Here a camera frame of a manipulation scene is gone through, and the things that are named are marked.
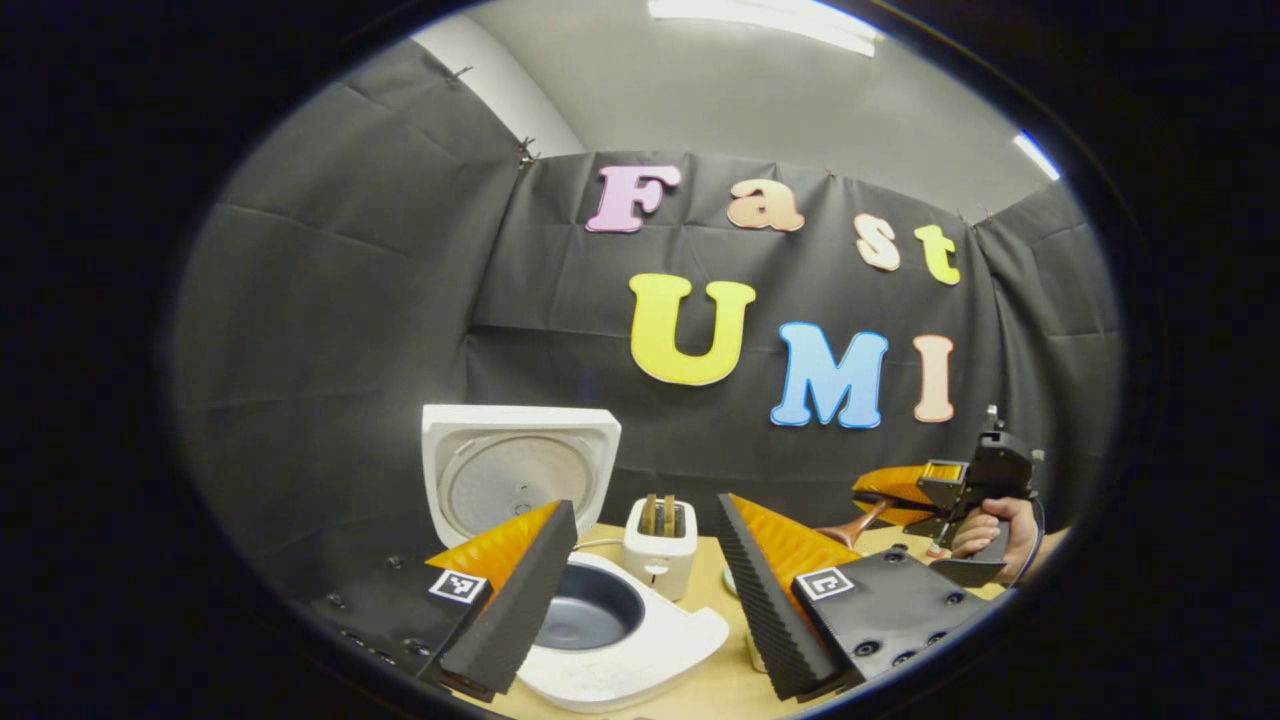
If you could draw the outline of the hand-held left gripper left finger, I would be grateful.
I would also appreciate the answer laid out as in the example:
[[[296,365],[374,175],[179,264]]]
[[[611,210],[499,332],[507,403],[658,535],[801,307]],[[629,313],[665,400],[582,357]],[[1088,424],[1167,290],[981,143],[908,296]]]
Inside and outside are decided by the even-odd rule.
[[[430,559],[390,556],[300,606],[401,675],[490,701],[513,685],[577,538],[572,502],[554,500]]]

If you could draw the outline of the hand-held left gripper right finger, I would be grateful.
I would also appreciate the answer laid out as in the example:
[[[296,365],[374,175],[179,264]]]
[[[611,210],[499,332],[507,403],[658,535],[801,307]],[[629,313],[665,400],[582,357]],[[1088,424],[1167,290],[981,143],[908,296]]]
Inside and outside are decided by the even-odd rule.
[[[870,682],[961,630],[986,605],[975,588],[948,580],[905,544],[855,551],[890,500],[819,530],[736,495],[718,503],[719,546],[781,700]]]

